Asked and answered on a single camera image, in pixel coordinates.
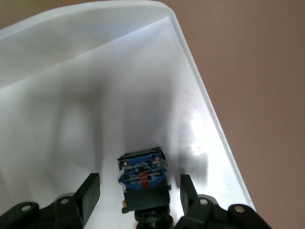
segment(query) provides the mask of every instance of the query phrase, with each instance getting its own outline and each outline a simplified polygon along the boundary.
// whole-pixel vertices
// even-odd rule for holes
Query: bolt
[[[235,206],[234,207],[235,211],[239,212],[239,213],[244,213],[245,210],[242,206]]]
[[[27,210],[29,210],[31,207],[32,207],[31,205],[23,206],[23,207],[21,208],[21,211],[27,211]]]
[[[201,205],[207,205],[209,202],[206,199],[200,199]]]
[[[62,199],[61,200],[61,204],[66,204],[66,203],[68,203],[69,202],[69,199]]]

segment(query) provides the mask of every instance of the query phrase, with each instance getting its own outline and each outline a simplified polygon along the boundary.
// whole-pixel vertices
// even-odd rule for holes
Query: white tray
[[[174,12],[103,1],[41,13],[0,31],[0,214],[49,205],[90,172],[101,197],[86,228],[131,229],[116,159],[161,146],[183,214],[180,174],[221,207],[253,207]]]

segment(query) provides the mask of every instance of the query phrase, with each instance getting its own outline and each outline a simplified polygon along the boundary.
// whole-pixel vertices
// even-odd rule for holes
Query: brown table
[[[87,0],[1,0],[0,28]],[[305,228],[305,2],[163,0],[176,13],[258,213]]]

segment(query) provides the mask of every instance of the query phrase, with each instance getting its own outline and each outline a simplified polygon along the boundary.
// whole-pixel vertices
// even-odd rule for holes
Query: red component
[[[142,188],[149,187],[149,183],[148,183],[148,179],[147,179],[147,173],[145,173],[145,172],[140,173],[140,179],[141,179]]]

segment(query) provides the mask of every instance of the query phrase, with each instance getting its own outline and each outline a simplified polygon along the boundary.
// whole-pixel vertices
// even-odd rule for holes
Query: brown background
[[[86,0],[0,0],[0,28]],[[179,20],[258,213],[305,228],[305,1],[163,0]]]

